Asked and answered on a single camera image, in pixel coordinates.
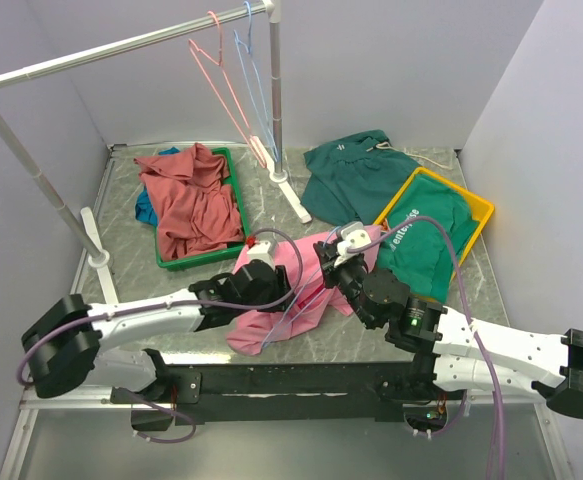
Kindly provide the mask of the pink t shirt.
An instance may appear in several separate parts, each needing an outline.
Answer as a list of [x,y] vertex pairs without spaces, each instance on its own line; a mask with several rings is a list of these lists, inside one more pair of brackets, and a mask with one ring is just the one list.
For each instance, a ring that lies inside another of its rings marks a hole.
[[328,233],[324,231],[296,241],[302,255],[302,273],[298,272],[297,258],[289,243],[283,241],[277,245],[275,263],[286,267],[296,302],[288,313],[250,311],[238,316],[235,326],[226,335],[232,350],[249,356],[258,355],[265,344],[286,341],[316,328],[329,307],[346,316],[353,314],[338,290],[323,287],[313,244],[327,238]]

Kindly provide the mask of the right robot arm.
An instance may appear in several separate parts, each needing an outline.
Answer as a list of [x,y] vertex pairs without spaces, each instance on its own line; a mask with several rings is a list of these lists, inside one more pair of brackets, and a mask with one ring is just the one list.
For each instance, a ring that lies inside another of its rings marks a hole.
[[519,330],[478,319],[413,294],[361,254],[346,256],[335,242],[317,242],[326,288],[338,290],[368,329],[414,355],[404,388],[428,399],[438,391],[498,391],[544,403],[583,420],[583,331]]

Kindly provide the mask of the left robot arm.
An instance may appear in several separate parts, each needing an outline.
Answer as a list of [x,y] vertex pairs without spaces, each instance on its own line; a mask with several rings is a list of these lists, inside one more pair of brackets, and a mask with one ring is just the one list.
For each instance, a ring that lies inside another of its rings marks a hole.
[[43,399],[92,381],[156,402],[170,388],[162,358],[147,351],[115,355],[114,350],[156,335],[224,327],[251,311],[281,311],[290,290],[285,267],[252,260],[234,273],[162,297],[88,304],[79,294],[67,295],[22,335],[25,358],[18,369],[30,372],[25,384]]

